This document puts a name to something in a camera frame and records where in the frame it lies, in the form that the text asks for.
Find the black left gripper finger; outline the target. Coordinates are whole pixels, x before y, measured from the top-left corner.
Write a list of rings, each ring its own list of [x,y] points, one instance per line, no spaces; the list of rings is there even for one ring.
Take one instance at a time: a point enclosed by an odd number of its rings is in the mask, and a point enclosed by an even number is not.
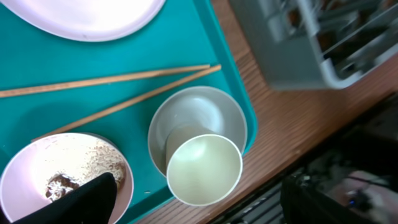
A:
[[[112,173],[105,172],[85,184],[65,174],[53,176],[45,196],[52,202],[38,208],[29,201],[24,181],[5,184],[1,181],[1,206],[15,223],[108,223],[116,204],[118,186]]]

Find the white paper cup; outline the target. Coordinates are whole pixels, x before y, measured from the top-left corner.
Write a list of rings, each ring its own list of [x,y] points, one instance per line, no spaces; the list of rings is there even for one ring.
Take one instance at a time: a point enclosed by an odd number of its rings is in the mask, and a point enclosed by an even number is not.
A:
[[[232,140],[202,126],[182,125],[165,142],[167,185],[186,205],[205,207],[226,198],[243,172]]]

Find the grey bowl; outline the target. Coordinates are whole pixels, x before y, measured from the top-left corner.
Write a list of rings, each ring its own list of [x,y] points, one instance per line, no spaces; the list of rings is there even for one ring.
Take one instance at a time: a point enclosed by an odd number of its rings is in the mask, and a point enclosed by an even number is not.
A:
[[[148,150],[157,170],[166,175],[165,143],[173,129],[197,124],[235,143],[241,153],[248,142],[248,124],[238,102],[210,86],[194,86],[168,97],[157,109],[148,131]]]

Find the white round plate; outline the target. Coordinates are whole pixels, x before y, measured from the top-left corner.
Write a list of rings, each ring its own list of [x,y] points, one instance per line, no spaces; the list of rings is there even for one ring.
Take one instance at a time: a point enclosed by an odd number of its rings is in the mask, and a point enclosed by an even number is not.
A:
[[[165,0],[1,0],[1,4],[50,34],[82,42],[106,42],[146,26]]]

